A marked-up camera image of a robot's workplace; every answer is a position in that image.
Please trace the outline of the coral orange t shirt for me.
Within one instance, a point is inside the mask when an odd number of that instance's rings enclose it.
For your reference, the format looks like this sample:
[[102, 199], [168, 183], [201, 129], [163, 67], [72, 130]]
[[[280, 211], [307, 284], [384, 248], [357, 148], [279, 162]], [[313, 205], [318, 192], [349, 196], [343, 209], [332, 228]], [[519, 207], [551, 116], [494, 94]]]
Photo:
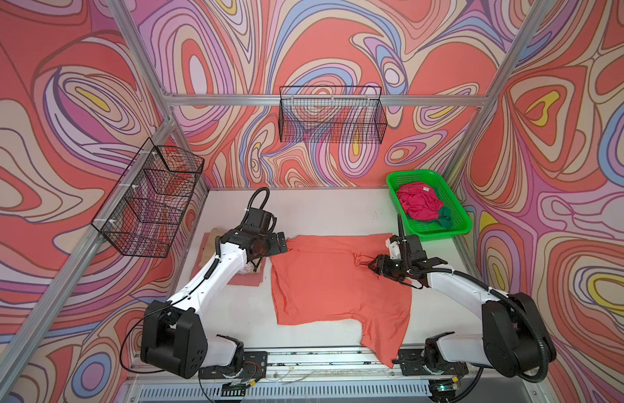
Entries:
[[277, 322], [356, 320], [362, 346], [392, 367], [409, 327], [412, 291], [369, 269], [388, 252], [390, 234], [298, 236], [288, 251], [271, 258]]

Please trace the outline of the green plastic basket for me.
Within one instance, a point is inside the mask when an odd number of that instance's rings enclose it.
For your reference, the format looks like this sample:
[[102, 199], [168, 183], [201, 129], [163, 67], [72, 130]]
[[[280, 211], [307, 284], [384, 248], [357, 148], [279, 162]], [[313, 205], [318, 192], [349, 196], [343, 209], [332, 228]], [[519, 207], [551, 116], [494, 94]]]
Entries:
[[[404, 184], [421, 181], [432, 187], [439, 199], [446, 205], [452, 213], [453, 228], [445, 230], [439, 225], [427, 224], [425, 221], [417, 221], [409, 218], [397, 199], [396, 192]], [[406, 234], [418, 235], [421, 240], [441, 240], [454, 238], [457, 235], [469, 233], [472, 228], [471, 219], [463, 206], [449, 188], [446, 181], [440, 174], [430, 170], [398, 171], [390, 173], [386, 179], [390, 198], [393, 206], [401, 215], [401, 222]]]

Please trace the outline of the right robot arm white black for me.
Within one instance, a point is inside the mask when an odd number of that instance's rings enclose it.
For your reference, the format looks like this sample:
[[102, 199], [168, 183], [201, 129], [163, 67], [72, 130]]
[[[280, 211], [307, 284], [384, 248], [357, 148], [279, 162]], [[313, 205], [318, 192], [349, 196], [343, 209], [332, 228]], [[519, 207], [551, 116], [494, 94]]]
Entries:
[[372, 260], [369, 270], [400, 285], [436, 290], [481, 321], [479, 334], [443, 332], [426, 339], [414, 365], [439, 374], [452, 364], [472, 364], [507, 378], [545, 380], [557, 352], [532, 297], [502, 292], [446, 260], [428, 256], [419, 237], [407, 235], [402, 228], [386, 246], [387, 254]]

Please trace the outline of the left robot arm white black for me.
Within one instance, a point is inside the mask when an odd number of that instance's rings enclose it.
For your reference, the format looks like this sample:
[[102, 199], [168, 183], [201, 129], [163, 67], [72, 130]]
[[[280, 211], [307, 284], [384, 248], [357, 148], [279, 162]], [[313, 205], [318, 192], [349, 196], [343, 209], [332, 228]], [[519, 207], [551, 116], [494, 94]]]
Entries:
[[141, 320], [142, 362], [184, 379], [201, 369], [228, 376], [243, 371], [243, 342], [208, 337], [204, 312], [235, 275], [288, 251], [284, 233], [275, 231], [278, 220], [265, 209], [270, 193], [266, 187], [254, 191], [240, 224], [214, 239], [213, 256], [196, 276], [167, 301], [149, 304]]

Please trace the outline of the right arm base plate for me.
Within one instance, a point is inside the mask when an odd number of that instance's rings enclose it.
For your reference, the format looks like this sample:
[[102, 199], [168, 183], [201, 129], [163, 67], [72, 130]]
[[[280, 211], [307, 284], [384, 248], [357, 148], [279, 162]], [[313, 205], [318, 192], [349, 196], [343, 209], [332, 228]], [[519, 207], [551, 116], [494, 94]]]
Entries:
[[464, 376], [469, 374], [466, 364], [446, 361], [435, 347], [400, 349], [394, 364], [398, 364], [404, 376]]

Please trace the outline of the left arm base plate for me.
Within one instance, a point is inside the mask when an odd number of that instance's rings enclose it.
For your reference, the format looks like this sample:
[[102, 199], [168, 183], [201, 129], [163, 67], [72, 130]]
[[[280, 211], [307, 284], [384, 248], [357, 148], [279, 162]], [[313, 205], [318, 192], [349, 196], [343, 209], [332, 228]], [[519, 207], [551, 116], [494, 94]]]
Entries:
[[237, 365], [235, 359], [228, 366], [207, 366], [199, 369], [199, 379], [239, 379], [248, 381], [251, 379], [258, 380], [265, 377], [268, 364], [267, 351], [246, 351], [240, 359], [240, 365]]

